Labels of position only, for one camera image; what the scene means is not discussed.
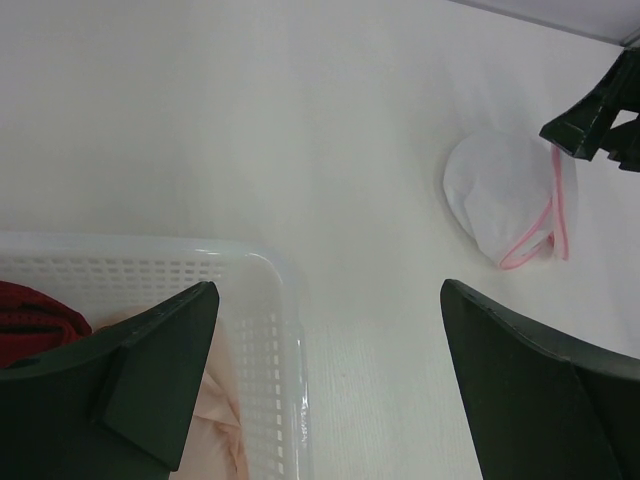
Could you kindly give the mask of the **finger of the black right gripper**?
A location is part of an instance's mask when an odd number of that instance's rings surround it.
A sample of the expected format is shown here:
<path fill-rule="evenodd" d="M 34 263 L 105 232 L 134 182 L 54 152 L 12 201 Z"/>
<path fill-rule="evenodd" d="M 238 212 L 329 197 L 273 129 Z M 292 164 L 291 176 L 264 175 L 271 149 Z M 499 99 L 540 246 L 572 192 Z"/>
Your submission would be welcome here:
<path fill-rule="evenodd" d="M 599 148 L 608 153 L 608 159 L 619 164 L 624 171 L 639 172 L 639 120 L 634 119 L 615 128 L 611 123 L 598 125 L 601 139 Z"/>
<path fill-rule="evenodd" d="M 601 139 L 598 125 L 613 123 L 622 111 L 639 113 L 639 50 L 622 51 L 598 84 L 566 112 L 545 124 L 539 136 L 567 155 L 591 160 Z"/>

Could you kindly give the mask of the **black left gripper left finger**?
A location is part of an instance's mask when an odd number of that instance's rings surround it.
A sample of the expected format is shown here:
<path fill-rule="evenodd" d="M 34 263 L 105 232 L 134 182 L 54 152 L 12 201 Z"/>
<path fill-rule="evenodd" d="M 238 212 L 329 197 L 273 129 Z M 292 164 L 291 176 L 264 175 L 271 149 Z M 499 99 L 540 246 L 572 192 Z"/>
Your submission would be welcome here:
<path fill-rule="evenodd" d="M 177 471 L 218 307 L 200 282 L 2 369 L 2 471 Z"/>

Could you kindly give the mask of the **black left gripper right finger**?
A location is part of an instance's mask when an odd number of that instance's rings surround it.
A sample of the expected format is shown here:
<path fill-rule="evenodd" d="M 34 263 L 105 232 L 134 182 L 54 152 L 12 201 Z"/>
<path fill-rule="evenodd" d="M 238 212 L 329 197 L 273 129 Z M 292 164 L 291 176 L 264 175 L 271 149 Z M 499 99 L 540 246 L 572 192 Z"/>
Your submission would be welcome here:
<path fill-rule="evenodd" d="M 440 305 L 485 479 L 636 479 L 639 361 L 448 279 Z"/>

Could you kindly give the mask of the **white mesh laundry bag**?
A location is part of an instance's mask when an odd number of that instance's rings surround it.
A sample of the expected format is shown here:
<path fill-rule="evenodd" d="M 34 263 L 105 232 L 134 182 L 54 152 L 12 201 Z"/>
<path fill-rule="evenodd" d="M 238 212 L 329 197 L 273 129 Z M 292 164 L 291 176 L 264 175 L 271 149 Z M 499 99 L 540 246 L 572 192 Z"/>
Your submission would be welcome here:
<path fill-rule="evenodd" d="M 541 252 L 570 258 L 578 181 L 575 160 L 560 148 L 474 133 L 450 153 L 443 190 L 459 225 L 498 268 L 519 268 Z"/>

